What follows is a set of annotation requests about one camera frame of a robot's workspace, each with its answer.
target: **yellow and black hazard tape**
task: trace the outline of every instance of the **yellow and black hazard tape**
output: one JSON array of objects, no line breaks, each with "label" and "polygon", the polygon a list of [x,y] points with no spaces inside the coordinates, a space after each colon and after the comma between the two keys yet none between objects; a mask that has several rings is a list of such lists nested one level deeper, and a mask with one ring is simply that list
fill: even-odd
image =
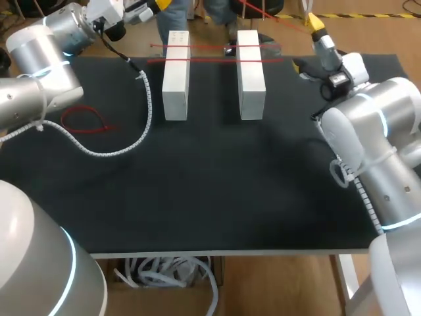
[{"label": "yellow and black hazard tape", "polygon": [[[277,14],[278,18],[298,18],[303,19],[297,14]],[[415,13],[381,13],[381,14],[357,14],[357,13],[334,13],[334,14],[316,14],[318,18],[421,18],[421,14]]]}]

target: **white robotic arm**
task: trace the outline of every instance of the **white robotic arm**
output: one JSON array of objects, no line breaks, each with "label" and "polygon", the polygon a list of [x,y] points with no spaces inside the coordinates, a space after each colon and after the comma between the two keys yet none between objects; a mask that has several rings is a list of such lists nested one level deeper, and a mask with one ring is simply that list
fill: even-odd
[{"label": "white robotic arm", "polygon": [[337,99],[313,118],[345,181],[356,180],[374,206],[380,236],[370,245],[371,278],[383,314],[421,315],[421,179],[412,169],[421,162],[421,93],[405,78],[371,84],[359,54],[340,56],[312,14],[310,27]]},{"label": "white robotic arm", "polygon": [[125,23],[146,21],[171,0],[92,0],[71,3],[24,28],[6,42],[23,77],[0,81],[0,130],[42,119],[83,96],[68,58],[90,46],[98,33],[112,41],[126,33]]},{"label": "white robotic arm", "polygon": [[[39,120],[41,127],[46,113],[77,102],[83,89],[69,55],[91,45],[97,32],[120,39],[125,22],[147,20],[169,2],[71,3],[13,34],[7,49],[25,75],[0,79],[0,130]],[[107,285],[99,266],[24,192],[3,181],[0,258],[1,316],[104,316]]]}]

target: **jeans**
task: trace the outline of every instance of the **jeans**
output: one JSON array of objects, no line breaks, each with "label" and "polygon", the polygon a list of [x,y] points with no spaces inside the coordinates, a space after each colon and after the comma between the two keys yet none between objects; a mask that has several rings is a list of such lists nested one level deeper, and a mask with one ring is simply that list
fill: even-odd
[{"label": "jeans", "polygon": [[[187,30],[187,10],[192,0],[172,0],[170,6],[158,13],[159,36],[164,45],[168,44],[169,31]],[[230,9],[230,0],[202,0],[204,7],[215,24],[228,24],[237,19]]]}]

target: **black table mat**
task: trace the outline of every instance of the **black table mat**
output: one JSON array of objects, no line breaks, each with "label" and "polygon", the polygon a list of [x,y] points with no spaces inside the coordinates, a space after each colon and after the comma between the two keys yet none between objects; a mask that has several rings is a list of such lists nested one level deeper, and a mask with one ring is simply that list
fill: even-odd
[{"label": "black table mat", "polygon": [[[192,63],[186,122],[166,122],[164,65],[144,67],[153,90],[150,135],[131,154],[88,157],[50,127],[4,144],[0,178],[24,190],[91,253],[366,248],[376,236],[359,195],[339,188],[332,154],[309,120],[324,105],[291,61],[264,64],[262,121],[241,121],[235,64]],[[405,76],[396,56],[366,55],[371,81]],[[85,91],[116,130],[76,135],[114,151],[138,139],[143,83],[120,59],[73,63]],[[60,113],[47,118],[59,121]],[[74,128],[100,127],[75,114]]]}]

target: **red cable tie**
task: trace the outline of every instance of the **red cable tie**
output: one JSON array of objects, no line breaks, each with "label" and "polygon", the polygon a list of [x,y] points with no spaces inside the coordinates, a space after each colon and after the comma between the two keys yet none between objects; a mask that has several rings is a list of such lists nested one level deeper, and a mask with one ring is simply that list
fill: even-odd
[{"label": "red cable tie", "polygon": [[[99,117],[99,120],[101,121],[101,124],[103,125],[103,127],[101,128],[96,128],[94,130],[75,130],[73,128],[69,128],[67,127],[67,125],[64,123],[65,118],[72,112],[76,112],[76,111],[89,111],[92,112],[94,114],[97,115],[97,117]],[[108,126],[105,124],[105,120],[102,117],[101,114],[99,114],[97,109],[94,109],[93,107],[87,107],[85,105],[80,105],[80,106],[76,106],[76,107],[71,107],[69,109],[67,109],[62,115],[61,115],[61,125],[68,131],[74,134],[97,134],[97,133],[102,133],[102,132],[106,132],[107,130],[115,130],[116,127],[115,126]]]},{"label": "red cable tie", "polygon": [[235,48],[235,47],[273,47],[278,46],[277,43],[272,44],[256,44],[256,45],[162,45],[162,44],[150,44],[151,47],[191,47],[191,48],[203,48],[203,49],[219,49],[219,48]]},{"label": "red cable tie", "polygon": [[195,63],[279,63],[284,61],[282,58],[278,59],[262,59],[261,61],[238,61],[237,59],[212,59],[212,58],[177,58],[177,59],[165,59],[155,58],[148,59],[147,63],[161,63],[164,61],[193,61]]},{"label": "red cable tie", "polygon": [[298,32],[301,32],[301,33],[304,33],[304,34],[308,34],[308,32],[306,32],[306,31],[304,31],[304,30],[302,30],[302,29],[300,29],[300,28],[296,27],[296,26],[295,26],[295,25],[293,25],[293,24],[290,24],[290,23],[288,23],[288,22],[286,22],[286,21],[283,21],[283,20],[281,20],[280,18],[278,18],[278,17],[276,17],[276,16],[273,16],[273,15],[270,15],[270,14],[268,14],[268,13],[264,12],[263,10],[259,9],[258,7],[255,7],[254,5],[251,5],[250,3],[246,2],[245,0],[238,0],[238,1],[239,1],[239,2],[241,2],[241,3],[243,3],[244,5],[246,5],[246,6],[250,7],[250,8],[252,8],[253,10],[255,10],[255,11],[257,11],[257,12],[259,12],[259,13],[261,13],[261,14],[264,14],[264,15],[265,15],[265,16],[267,16],[268,18],[271,18],[272,20],[275,20],[277,23],[281,23],[281,24],[283,24],[283,25],[285,25],[285,26],[288,26],[289,28],[293,28],[294,30],[296,30],[296,31],[298,31]]}]

